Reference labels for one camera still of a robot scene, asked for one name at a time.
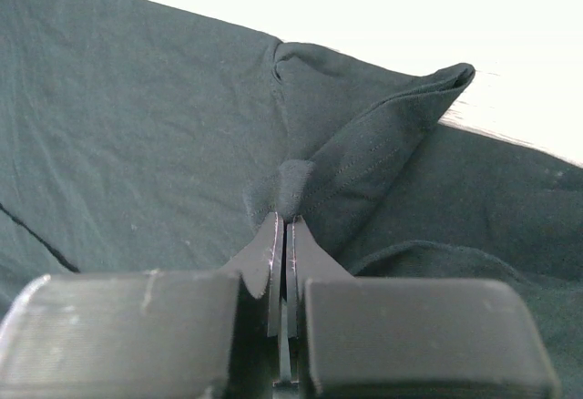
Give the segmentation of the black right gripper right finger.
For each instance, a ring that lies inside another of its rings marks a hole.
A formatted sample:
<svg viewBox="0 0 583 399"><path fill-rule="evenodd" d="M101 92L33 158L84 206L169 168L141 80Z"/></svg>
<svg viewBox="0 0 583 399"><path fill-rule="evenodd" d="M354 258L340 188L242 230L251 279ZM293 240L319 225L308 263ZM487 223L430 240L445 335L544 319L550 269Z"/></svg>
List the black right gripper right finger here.
<svg viewBox="0 0 583 399"><path fill-rule="evenodd" d="M288 340L302 398L558 398L534 319L501 281L357 278L302 218L286 235Z"/></svg>

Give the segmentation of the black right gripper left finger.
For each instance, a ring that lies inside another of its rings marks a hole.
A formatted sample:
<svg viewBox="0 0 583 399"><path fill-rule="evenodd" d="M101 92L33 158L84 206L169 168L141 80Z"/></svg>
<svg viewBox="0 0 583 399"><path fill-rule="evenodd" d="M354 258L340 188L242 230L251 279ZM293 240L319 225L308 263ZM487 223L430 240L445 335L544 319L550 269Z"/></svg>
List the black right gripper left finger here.
<svg viewBox="0 0 583 399"><path fill-rule="evenodd" d="M45 275L1 325L4 398L269 398L284 221L215 271Z"/></svg>

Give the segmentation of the black t shirt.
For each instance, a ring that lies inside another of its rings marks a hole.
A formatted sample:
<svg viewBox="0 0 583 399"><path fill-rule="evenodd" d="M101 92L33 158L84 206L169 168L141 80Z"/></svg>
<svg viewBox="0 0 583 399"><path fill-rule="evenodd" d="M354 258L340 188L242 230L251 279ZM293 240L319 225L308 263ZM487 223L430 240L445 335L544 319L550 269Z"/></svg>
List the black t shirt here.
<svg viewBox="0 0 583 399"><path fill-rule="evenodd" d="M450 128L426 76L147 0L1 0L1 307L36 277L210 270L271 211L359 276L488 278L582 395L582 171Z"/></svg>

